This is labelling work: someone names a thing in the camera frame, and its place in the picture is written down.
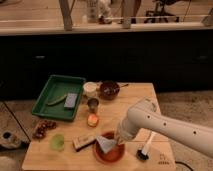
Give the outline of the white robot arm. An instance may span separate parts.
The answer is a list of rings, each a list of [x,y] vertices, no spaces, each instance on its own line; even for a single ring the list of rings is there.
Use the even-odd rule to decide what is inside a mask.
[[[213,158],[213,128],[163,116],[154,107],[149,99],[132,105],[117,126],[118,142],[131,141],[141,129],[148,129]]]

